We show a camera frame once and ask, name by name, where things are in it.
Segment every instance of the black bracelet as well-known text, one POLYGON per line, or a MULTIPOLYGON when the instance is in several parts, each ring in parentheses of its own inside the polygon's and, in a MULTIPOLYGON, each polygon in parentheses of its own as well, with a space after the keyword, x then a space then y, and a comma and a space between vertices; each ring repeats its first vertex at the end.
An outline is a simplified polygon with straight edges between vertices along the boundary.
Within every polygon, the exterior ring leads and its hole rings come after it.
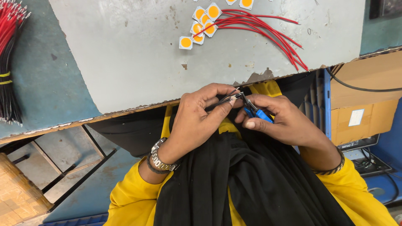
POLYGON ((150 163, 151 154, 152 154, 152 153, 149 153, 148 156, 147 156, 147 165, 148 165, 148 167, 150 168, 150 170, 151 170, 152 172, 154 172, 154 173, 157 173, 157 174, 170 173, 170 170, 160 171, 160 170, 157 170, 157 169, 155 169, 154 167, 152 167, 152 166, 151 166, 151 163, 150 163))
POLYGON ((334 174, 334 173, 338 172, 339 170, 341 170, 343 168, 343 165, 345 164, 345 156, 343 155, 342 151, 338 147, 336 147, 336 150, 340 154, 340 163, 339 163, 339 165, 336 168, 332 169, 332 170, 326 170, 326 171, 313 170, 313 172, 315 174, 318 174, 318 175, 330 175, 330 174, 334 174))

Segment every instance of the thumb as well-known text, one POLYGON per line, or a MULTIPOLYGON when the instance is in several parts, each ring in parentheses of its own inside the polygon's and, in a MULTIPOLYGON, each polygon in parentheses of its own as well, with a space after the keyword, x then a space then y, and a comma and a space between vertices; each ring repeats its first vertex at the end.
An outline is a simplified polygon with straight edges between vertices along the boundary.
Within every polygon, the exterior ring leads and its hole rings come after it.
POLYGON ((269 136, 272 136, 273 134, 275 134, 277 132, 279 125, 267 122, 260 118, 250 118, 246 121, 244 126, 247 129, 260 131, 269 136))
POLYGON ((234 103, 236 100, 232 100, 228 103, 224 103, 222 105, 216 106, 211 113, 208 115, 206 118, 209 123, 212 125, 217 125, 219 124, 226 118, 226 116, 229 114, 230 110, 232 109, 234 103))

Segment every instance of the yellow shirt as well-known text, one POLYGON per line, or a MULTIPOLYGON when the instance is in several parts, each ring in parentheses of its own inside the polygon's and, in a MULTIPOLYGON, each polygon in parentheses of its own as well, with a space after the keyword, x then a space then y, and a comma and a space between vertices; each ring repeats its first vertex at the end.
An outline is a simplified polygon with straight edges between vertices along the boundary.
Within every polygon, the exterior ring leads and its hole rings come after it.
MULTIPOLYGON (((272 97, 281 95, 275 81, 255 84, 250 87, 253 93, 260 93, 272 97)), ((162 137, 170 135, 168 125, 171 107, 168 106, 162 137)), ((219 127, 219 133, 235 132, 241 138, 236 127, 225 119, 219 127)), ((168 181, 173 172, 158 185, 145 182, 139 172, 138 166, 145 160, 137 162, 124 179, 117 183, 110 194, 109 218, 104 226, 152 226, 154 224, 156 200, 162 186, 168 181)), ((344 167, 331 175, 317 175, 325 187, 334 196, 354 224, 358 226, 397 226, 387 208, 367 191, 367 185, 360 174, 355 170, 352 161, 345 159, 344 167)), ((236 211, 229 192, 229 207, 232 225, 245 226, 243 219, 236 211)))

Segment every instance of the gray table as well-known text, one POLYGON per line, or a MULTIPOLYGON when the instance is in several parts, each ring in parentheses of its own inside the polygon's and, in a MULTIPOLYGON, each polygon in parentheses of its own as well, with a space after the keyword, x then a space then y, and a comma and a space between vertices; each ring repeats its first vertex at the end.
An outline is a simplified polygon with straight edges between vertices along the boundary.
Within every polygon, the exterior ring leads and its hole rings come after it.
MULTIPOLYGON (((197 6, 240 9, 224 0, 50 0, 89 93, 101 113, 180 98, 211 82, 241 84, 295 74, 278 47, 250 31, 218 30, 202 46, 178 48, 197 6)), ((364 0, 255 0, 253 14, 302 44, 311 69, 359 56, 364 0)))

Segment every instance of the pliers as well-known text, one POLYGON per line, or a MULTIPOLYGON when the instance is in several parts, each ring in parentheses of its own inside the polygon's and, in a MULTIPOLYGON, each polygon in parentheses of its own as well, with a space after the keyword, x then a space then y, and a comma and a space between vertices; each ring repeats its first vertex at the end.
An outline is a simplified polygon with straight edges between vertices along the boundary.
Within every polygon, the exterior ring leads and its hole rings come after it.
POLYGON ((251 103, 249 99, 246 98, 246 96, 241 92, 241 99, 243 100, 244 103, 244 110, 246 111, 247 115, 250 118, 260 118, 263 119, 267 122, 274 123, 272 118, 270 116, 267 116, 262 110, 259 110, 254 106, 254 104, 251 103))

